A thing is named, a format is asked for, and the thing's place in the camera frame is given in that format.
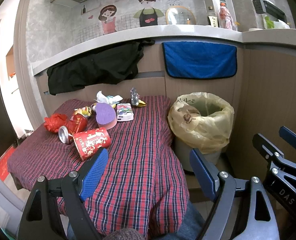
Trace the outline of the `red paper cup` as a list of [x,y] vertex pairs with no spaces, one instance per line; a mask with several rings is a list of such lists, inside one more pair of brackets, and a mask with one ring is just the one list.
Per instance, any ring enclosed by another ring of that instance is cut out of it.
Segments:
[[75,133],[73,142],[82,161],[92,157],[100,148],[108,148],[111,145],[110,136],[104,127]]

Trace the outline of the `red plastic bag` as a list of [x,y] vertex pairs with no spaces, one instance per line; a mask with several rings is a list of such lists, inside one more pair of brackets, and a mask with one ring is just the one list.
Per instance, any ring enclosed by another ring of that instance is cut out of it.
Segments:
[[44,127],[51,133],[58,133],[59,128],[66,124],[68,117],[65,114],[54,113],[44,118]]

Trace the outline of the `red soda can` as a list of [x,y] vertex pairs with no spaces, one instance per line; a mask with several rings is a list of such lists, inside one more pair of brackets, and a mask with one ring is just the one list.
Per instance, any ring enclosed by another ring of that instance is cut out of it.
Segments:
[[70,144],[75,133],[83,132],[87,128],[88,119],[82,114],[73,115],[65,125],[58,130],[58,136],[62,143]]

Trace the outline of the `yellow snack bag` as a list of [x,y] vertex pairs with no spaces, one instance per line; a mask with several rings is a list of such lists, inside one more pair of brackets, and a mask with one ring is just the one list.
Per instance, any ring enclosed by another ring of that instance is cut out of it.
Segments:
[[85,106],[82,108],[78,108],[74,110],[74,115],[80,114],[83,115],[85,118],[90,118],[92,114],[92,109],[89,106]]

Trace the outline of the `pink tissue pack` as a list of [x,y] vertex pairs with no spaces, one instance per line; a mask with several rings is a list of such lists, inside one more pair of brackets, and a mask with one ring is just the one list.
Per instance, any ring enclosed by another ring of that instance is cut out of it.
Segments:
[[130,103],[119,103],[116,106],[116,117],[118,122],[132,121],[134,113]]

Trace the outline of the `white tissue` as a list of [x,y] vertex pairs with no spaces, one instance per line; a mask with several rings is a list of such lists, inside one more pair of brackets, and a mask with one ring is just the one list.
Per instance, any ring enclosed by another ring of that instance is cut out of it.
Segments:
[[123,100],[123,98],[120,95],[116,95],[116,96],[105,96],[102,91],[99,91],[96,94],[96,101],[100,102],[100,103],[107,103],[109,105],[115,105],[118,104],[121,100]]

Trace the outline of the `silver foil wrapper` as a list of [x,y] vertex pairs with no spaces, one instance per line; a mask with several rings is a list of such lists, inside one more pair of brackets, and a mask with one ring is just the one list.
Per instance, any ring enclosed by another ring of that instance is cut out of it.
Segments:
[[134,107],[145,107],[146,103],[141,100],[140,95],[137,93],[136,88],[133,87],[130,90],[131,95],[131,105]]

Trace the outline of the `trash bin with yellow bag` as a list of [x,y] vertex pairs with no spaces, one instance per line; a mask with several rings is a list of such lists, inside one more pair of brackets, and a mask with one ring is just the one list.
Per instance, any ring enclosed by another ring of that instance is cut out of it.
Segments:
[[175,154],[185,172],[192,173],[189,154],[198,148],[205,159],[217,164],[229,144],[234,124],[234,108],[219,96],[194,92],[177,97],[168,113],[168,123],[176,136]]

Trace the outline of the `grey countertop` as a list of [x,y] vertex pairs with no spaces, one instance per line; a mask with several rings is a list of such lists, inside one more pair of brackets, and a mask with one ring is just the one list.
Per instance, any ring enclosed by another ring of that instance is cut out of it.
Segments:
[[250,46],[254,49],[269,46],[277,52],[296,56],[296,29],[259,29],[242,33],[209,25],[156,25],[118,31],[77,44],[49,59],[32,63],[32,72],[36,76],[54,64],[92,49],[147,38],[156,41],[169,39],[216,40],[238,47]]

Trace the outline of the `plaid red tablecloth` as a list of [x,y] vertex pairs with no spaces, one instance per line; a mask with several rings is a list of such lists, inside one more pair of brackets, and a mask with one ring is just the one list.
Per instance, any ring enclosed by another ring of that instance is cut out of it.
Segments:
[[[185,175],[171,144],[167,96],[143,98],[132,121],[108,131],[108,164],[85,208],[104,236],[132,228],[145,238],[177,232],[189,201]],[[74,144],[39,126],[9,157],[7,169],[17,188],[31,190],[39,176],[64,177],[82,160]]]

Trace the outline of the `blue towel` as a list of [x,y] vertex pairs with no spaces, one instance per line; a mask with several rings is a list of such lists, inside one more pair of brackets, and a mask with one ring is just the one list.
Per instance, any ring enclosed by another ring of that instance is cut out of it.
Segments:
[[237,48],[210,42],[163,42],[165,69],[175,79],[225,79],[237,73]]

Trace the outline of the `black utensil rack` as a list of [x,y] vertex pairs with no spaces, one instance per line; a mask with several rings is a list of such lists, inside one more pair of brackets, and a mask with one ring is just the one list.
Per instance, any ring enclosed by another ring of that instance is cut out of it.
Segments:
[[270,3],[269,1],[265,0],[252,0],[255,11],[257,14],[270,14],[271,16],[281,20],[283,22],[287,22],[287,17],[285,13]]

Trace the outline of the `red drink bottle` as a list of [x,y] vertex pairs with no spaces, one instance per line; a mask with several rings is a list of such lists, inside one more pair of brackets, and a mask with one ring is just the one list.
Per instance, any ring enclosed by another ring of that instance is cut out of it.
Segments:
[[226,7],[226,4],[221,2],[220,3],[220,10],[219,10],[219,20],[220,20],[220,26],[224,29],[229,30],[236,30],[235,22]]

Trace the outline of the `small glass bottle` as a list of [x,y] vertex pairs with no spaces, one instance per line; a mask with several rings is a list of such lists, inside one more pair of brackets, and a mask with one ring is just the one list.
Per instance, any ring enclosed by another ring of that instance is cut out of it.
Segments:
[[218,17],[213,6],[208,7],[208,20],[209,20],[209,25],[211,25],[212,27],[215,27],[215,28],[219,27]]

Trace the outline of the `glass pot lid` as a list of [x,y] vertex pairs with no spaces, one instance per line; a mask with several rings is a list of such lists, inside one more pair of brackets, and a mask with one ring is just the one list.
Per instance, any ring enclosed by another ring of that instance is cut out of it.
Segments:
[[175,5],[169,7],[166,11],[166,24],[188,24],[196,25],[197,21],[192,11],[181,5]]

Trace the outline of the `black cloth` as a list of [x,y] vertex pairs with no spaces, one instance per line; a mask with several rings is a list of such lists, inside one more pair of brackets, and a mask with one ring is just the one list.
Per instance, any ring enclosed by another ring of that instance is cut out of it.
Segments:
[[60,61],[47,69],[49,93],[57,95],[134,79],[139,73],[137,64],[144,56],[144,48],[154,44],[152,39],[122,42]]

